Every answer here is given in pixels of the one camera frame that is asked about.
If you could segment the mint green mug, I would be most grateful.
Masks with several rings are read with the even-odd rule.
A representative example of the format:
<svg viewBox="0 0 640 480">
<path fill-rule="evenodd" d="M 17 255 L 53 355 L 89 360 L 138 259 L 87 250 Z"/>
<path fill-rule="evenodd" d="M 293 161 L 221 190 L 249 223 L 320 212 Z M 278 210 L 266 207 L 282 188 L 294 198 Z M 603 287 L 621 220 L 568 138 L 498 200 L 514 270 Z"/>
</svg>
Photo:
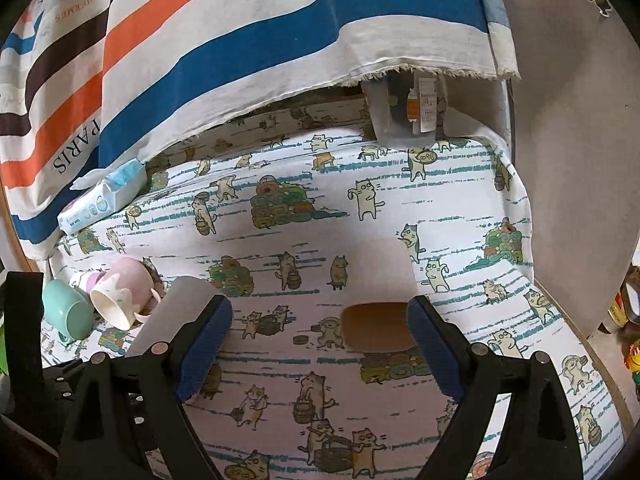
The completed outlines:
<svg viewBox="0 0 640 480">
<path fill-rule="evenodd" d="M 86 339 L 92 332 L 93 305 L 69 284 L 52 280 L 42 292 L 44 318 L 58 331 L 62 341 Z"/>
</svg>

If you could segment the cat print bed sheet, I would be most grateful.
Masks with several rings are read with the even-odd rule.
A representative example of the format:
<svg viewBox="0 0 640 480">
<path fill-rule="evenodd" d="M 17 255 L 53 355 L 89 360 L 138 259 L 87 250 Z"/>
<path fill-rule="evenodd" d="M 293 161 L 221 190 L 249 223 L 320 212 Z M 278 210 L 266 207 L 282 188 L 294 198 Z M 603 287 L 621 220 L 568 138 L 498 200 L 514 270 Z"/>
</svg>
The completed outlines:
<svg viewBox="0 0 640 480">
<path fill-rule="evenodd" d="M 49 264 L 70 284 L 120 258 L 167 292 L 191 275 L 233 322 L 186 414 L 227 479 L 412 479 L 447 428 L 415 348 L 349 348 L 343 311 L 397 282 L 498 354 L 546 352 L 582 471 L 602 476 L 625 436 L 608 387 L 534 284 L 527 192 L 498 136 L 449 112 L 432 148 L 373 140 L 360 99 L 237 119 L 149 162 L 124 211 L 63 237 Z"/>
</svg>

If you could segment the white paper cup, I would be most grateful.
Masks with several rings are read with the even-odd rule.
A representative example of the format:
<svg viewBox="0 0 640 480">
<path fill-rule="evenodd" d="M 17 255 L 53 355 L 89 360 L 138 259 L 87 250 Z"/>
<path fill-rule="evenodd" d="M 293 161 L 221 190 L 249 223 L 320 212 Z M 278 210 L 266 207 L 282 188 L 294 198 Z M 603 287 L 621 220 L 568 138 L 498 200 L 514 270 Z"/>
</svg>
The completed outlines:
<svg viewBox="0 0 640 480">
<path fill-rule="evenodd" d="M 362 353 L 398 352 L 414 341 L 407 306 L 418 293 L 406 245 L 394 238 L 355 247 L 349 261 L 341 324 L 346 347 Z"/>
</svg>

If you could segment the clear plastic container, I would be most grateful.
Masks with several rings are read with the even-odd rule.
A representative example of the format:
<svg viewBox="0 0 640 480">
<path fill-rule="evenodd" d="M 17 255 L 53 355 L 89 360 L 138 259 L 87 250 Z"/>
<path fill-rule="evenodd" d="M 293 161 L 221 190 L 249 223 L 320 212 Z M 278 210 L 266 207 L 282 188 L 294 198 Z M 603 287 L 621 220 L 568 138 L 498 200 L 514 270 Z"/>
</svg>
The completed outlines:
<svg viewBox="0 0 640 480">
<path fill-rule="evenodd" d="M 373 131 L 386 148 L 428 148 L 444 132 L 446 81 L 423 70 L 391 72 L 365 81 Z"/>
</svg>

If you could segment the striped Paris blanket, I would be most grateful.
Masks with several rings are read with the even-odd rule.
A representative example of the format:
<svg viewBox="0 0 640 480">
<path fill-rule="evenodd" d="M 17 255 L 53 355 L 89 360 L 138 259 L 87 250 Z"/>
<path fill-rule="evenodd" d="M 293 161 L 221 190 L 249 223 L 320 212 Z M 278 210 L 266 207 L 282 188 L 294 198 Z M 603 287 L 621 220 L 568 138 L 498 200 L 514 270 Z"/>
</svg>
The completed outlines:
<svg viewBox="0 0 640 480">
<path fill-rule="evenodd" d="M 502 0 L 26 0 L 1 34 L 1 183 L 48 258 L 74 182 L 390 70 L 518 74 Z"/>
</svg>

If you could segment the small pink white cup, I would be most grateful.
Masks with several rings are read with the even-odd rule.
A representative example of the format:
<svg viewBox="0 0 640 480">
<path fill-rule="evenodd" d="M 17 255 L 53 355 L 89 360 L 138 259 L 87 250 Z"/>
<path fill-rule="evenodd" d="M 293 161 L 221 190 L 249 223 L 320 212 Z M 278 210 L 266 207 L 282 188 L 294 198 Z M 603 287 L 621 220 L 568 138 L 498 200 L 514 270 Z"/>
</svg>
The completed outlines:
<svg viewBox="0 0 640 480">
<path fill-rule="evenodd" d="M 89 295 L 96 283 L 104 277 L 105 271 L 91 270 L 76 273 L 70 279 L 70 286 Z"/>
</svg>

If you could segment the white ceramic mug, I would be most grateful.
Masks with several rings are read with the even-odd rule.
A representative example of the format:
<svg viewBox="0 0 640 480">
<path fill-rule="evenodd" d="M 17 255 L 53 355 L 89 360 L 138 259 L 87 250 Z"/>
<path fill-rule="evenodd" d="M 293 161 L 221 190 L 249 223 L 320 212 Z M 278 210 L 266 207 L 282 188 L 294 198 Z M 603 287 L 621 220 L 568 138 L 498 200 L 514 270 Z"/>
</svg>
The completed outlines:
<svg viewBox="0 0 640 480">
<path fill-rule="evenodd" d="M 200 278 L 176 278 L 130 344 L 126 357 L 142 356 L 157 341 L 171 342 L 184 324 L 198 318 L 218 292 L 214 285 Z"/>
</svg>

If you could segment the wooden bed frame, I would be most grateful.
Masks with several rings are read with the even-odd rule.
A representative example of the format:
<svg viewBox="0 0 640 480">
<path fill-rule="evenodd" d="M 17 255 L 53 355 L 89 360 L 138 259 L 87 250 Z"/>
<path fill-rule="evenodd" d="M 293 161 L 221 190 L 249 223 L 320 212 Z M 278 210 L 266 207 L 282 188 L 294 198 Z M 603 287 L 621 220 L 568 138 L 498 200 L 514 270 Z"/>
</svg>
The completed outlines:
<svg viewBox="0 0 640 480">
<path fill-rule="evenodd" d="M 9 271 L 30 272 L 32 265 L 26 258 L 22 246 L 18 241 L 15 232 L 8 203 L 6 202 L 6 194 L 4 188 L 1 189 L 1 262 L 2 266 Z"/>
</svg>

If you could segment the pink cat mug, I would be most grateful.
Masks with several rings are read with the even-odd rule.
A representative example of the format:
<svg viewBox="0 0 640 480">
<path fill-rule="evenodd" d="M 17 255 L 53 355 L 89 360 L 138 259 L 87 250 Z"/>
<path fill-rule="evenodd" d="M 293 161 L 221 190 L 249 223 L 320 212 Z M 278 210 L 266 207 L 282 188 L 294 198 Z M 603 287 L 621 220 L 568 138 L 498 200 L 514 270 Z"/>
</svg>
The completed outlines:
<svg viewBox="0 0 640 480">
<path fill-rule="evenodd" d="M 144 322 L 142 311 L 160 302 L 152 276 L 143 263 L 124 257 L 116 260 L 89 292 L 99 315 L 119 330 Z"/>
</svg>

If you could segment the wet wipes pack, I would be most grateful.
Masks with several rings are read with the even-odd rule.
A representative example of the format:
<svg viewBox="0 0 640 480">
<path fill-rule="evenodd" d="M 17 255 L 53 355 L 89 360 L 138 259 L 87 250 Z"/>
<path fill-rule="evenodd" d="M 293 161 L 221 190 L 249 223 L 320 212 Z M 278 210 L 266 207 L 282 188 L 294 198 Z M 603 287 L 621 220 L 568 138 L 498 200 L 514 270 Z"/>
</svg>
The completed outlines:
<svg viewBox="0 0 640 480">
<path fill-rule="evenodd" d="M 128 160 L 69 203 L 58 214 L 58 227 L 72 235 L 116 214 L 136 198 L 145 183 L 145 166 L 137 159 Z"/>
</svg>

